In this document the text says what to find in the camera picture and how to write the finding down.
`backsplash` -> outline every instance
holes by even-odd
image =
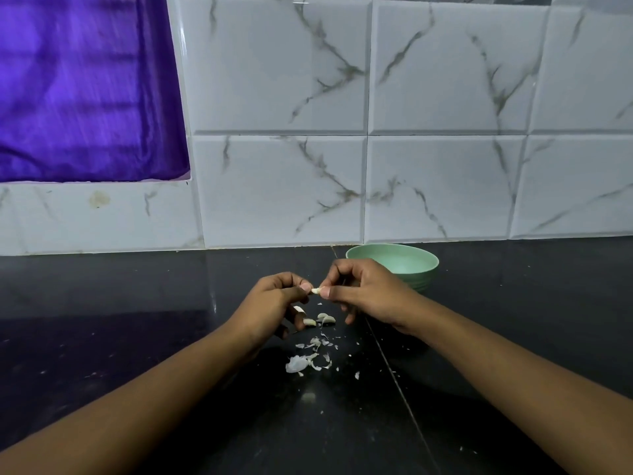
[[[0,184],[0,255],[631,234],[633,9],[528,1],[168,0],[191,179]]]

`forearm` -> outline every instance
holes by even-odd
[[[429,300],[416,334],[572,475],[633,467],[633,401]]]
[[[108,395],[0,454],[0,472],[130,471],[250,350],[224,325]]]

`person's right hand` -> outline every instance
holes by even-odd
[[[344,310],[345,305],[356,306],[407,334],[413,332],[416,307],[423,300],[402,280],[371,259],[334,260],[321,283],[321,297],[342,303]],[[355,310],[349,310],[345,323],[352,324],[355,317]]]

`glossy black surface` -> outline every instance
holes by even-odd
[[[421,246],[440,258],[428,296],[633,396],[632,238]],[[0,258],[0,448],[209,333],[261,276],[291,270],[318,284],[344,251]],[[374,322],[344,326],[337,310],[306,307],[339,318],[323,330],[342,337],[330,370],[284,370],[320,330],[271,339],[138,472],[562,472],[437,353]]]

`hand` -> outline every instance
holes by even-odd
[[[259,279],[227,324],[247,335],[250,349],[257,350],[273,334],[288,336],[288,329],[280,325],[284,317],[297,330],[305,328],[303,314],[290,303],[307,303],[310,290],[310,282],[289,271]]]
[[[347,283],[352,286],[341,286]],[[368,315],[393,325],[402,333],[412,334],[415,307],[423,300],[413,289],[374,260],[335,260],[321,283],[321,297],[357,306]],[[345,323],[356,318],[350,310]]]

